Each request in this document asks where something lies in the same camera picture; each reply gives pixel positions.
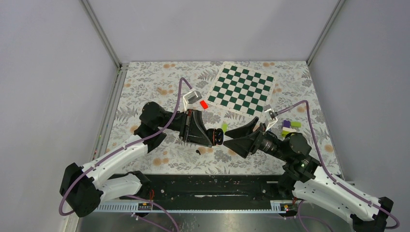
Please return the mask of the black earbud charging case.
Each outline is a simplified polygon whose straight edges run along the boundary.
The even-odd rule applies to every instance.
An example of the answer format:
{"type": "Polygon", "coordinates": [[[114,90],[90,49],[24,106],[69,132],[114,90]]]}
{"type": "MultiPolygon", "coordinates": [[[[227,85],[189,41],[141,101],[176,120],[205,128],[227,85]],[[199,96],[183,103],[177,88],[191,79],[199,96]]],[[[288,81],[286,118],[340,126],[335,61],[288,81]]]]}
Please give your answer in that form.
{"type": "Polygon", "coordinates": [[[212,146],[222,145],[224,140],[224,131],[221,128],[208,129],[206,135],[211,141],[212,146]]]}

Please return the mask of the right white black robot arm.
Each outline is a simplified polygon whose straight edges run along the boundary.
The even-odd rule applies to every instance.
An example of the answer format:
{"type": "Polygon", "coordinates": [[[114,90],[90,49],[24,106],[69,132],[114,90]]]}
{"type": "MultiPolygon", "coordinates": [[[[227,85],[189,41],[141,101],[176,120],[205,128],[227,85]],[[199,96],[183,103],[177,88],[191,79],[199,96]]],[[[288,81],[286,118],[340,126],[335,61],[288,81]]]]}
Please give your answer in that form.
{"type": "Polygon", "coordinates": [[[225,147],[243,158],[262,151],[285,162],[277,192],[281,198],[292,196],[313,203],[349,223],[356,232],[383,232],[393,201],[373,197],[356,189],[337,175],[326,173],[324,166],[310,155],[312,150],[303,134],[291,132],[284,139],[267,130],[255,117],[250,123],[226,131],[230,140],[225,147]]]}

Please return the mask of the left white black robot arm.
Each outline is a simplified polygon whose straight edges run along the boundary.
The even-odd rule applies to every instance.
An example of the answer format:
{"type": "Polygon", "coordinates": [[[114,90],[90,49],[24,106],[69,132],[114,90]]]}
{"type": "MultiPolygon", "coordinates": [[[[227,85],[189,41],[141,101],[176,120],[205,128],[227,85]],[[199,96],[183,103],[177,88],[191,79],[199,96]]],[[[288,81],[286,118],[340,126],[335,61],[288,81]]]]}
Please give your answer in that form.
{"type": "Polygon", "coordinates": [[[112,176],[120,167],[157,148],[166,138],[165,129],[177,131],[180,140],[188,144],[213,147],[223,142],[223,130],[206,129],[199,110],[169,112],[151,101],[144,105],[140,121],[133,135],[115,150],[83,165],[73,162],[65,168],[59,190],[60,215],[82,218],[107,200],[125,195],[147,197],[149,180],[140,171],[112,176]]]}

